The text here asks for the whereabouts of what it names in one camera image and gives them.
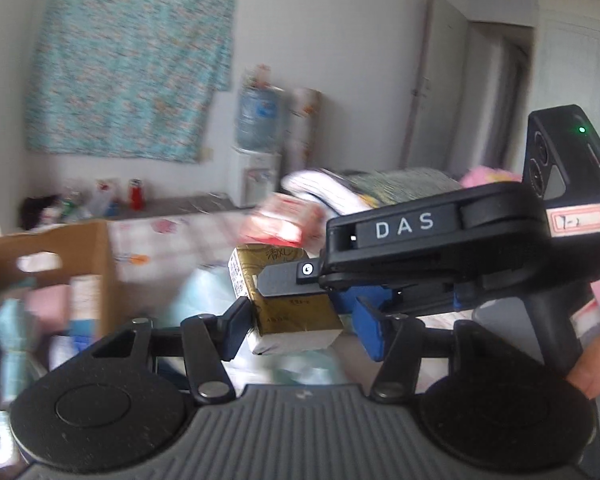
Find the red bottle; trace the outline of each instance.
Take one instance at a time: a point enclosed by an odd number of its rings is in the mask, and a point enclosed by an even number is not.
[[[142,180],[139,178],[132,178],[129,181],[129,207],[132,211],[141,211],[144,208]]]

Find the gray ribbed plate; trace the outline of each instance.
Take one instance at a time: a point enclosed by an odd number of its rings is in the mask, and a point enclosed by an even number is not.
[[[357,385],[251,385],[234,402],[201,408],[183,436],[142,465],[73,475],[34,465],[23,480],[395,479],[583,480],[575,468],[512,477],[484,472],[429,442],[408,410]]]

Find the door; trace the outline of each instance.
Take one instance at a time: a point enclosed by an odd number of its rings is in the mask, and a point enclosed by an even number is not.
[[[527,111],[577,104],[600,136],[600,0],[539,0]],[[526,122],[513,168],[521,172]]]
[[[403,168],[445,170],[462,95],[469,22],[446,0],[427,1],[418,82],[402,148]]]

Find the blue water jug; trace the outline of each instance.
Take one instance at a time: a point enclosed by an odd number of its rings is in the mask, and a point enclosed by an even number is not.
[[[235,121],[238,148],[252,152],[275,153],[280,148],[282,90],[244,87]]]

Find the human hand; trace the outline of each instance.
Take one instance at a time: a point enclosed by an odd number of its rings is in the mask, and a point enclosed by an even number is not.
[[[600,394],[600,337],[583,352],[567,376],[567,380],[580,389],[589,399]]]

